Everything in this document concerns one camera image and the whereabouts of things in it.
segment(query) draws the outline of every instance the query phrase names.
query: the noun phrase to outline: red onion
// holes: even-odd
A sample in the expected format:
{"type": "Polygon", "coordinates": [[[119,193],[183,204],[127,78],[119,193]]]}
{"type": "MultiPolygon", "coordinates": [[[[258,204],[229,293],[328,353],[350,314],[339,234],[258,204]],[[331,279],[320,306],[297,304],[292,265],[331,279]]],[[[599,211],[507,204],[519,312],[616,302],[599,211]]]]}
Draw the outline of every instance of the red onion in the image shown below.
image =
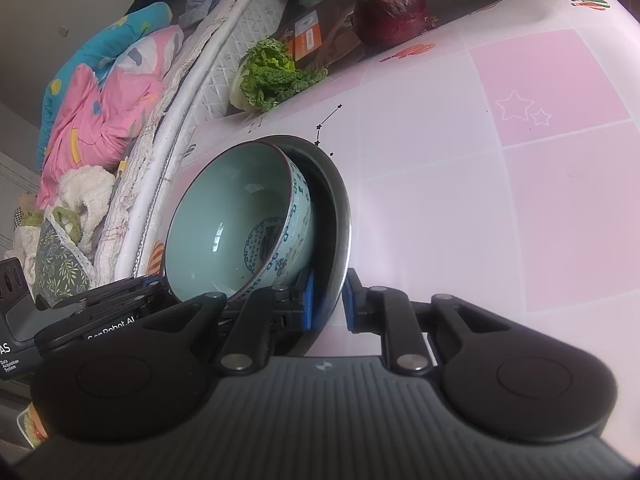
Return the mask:
{"type": "Polygon", "coordinates": [[[433,21],[426,0],[356,0],[353,29],[368,46],[390,48],[415,38],[433,21]]]}

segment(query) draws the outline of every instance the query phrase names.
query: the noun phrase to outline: green leaf-patterned fabric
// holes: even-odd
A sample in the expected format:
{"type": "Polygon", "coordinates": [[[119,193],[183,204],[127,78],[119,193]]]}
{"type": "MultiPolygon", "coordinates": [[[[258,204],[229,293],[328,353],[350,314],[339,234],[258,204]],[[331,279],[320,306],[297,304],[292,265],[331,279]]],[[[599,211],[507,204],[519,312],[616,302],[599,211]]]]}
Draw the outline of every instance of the green leaf-patterned fabric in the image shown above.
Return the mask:
{"type": "Polygon", "coordinates": [[[49,219],[42,223],[36,255],[33,293],[41,294],[51,306],[90,288],[88,276],[67,249],[49,219]]]}

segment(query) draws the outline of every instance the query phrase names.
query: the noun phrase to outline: bowl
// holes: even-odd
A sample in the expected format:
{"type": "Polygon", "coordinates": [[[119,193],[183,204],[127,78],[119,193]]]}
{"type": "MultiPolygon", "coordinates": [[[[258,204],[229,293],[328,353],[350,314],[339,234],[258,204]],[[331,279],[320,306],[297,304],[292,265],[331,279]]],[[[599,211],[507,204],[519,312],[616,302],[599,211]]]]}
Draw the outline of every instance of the bowl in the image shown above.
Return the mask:
{"type": "Polygon", "coordinates": [[[205,292],[230,300],[290,285],[308,264],[314,216],[304,176],[278,147],[246,142],[212,160],[180,200],[164,272],[187,301],[205,292]]]}

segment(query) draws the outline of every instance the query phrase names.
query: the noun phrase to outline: mattress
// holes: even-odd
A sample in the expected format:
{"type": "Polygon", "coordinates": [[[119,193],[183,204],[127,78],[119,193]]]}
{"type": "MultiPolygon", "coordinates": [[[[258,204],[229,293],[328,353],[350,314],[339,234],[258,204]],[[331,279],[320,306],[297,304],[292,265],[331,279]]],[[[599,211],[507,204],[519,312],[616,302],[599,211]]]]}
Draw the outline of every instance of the mattress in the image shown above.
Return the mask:
{"type": "Polygon", "coordinates": [[[234,49],[245,51],[252,41],[273,33],[285,4],[286,0],[222,0],[185,42],[165,77],[167,90],[138,137],[112,197],[95,255],[97,286],[132,274],[159,183],[171,178],[169,162],[181,146],[177,139],[188,140],[188,128],[182,130],[185,118],[205,120],[224,113],[223,81],[225,75],[232,79],[234,49]],[[257,24],[261,18],[264,27],[257,24]],[[224,65],[220,74],[211,70],[217,62],[224,65]],[[211,98],[215,89],[217,103],[211,98]]]}
{"type": "MultiPolygon", "coordinates": [[[[201,124],[157,243],[218,154],[269,135],[313,142],[322,123],[362,283],[415,301],[454,294],[593,353],[619,388],[604,438],[640,461],[640,25],[616,0],[589,1],[503,0],[260,118],[201,124]]],[[[340,306],[310,350],[379,352],[377,336],[348,332],[340,306]]]]}

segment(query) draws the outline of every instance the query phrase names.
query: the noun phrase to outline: metal screw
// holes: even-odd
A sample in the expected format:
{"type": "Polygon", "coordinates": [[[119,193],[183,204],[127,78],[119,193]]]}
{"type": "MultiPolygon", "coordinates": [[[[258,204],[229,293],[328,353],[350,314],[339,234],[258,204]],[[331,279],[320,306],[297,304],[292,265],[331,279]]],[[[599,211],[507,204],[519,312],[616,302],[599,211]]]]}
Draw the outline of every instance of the metal screw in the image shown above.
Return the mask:
{"type": "Polygon", "coordinates": [[[424,370],[429,365],[429,360],[418,354],[401,355],[396,362],[399,367],[412,371],[424,370]]]}
{"type": "Polygon", "coordinates": [[[220,359],[220,364],[229,370],[246,370],[252,363],[251,358],[244,354],[227,354],[220,359]]]}

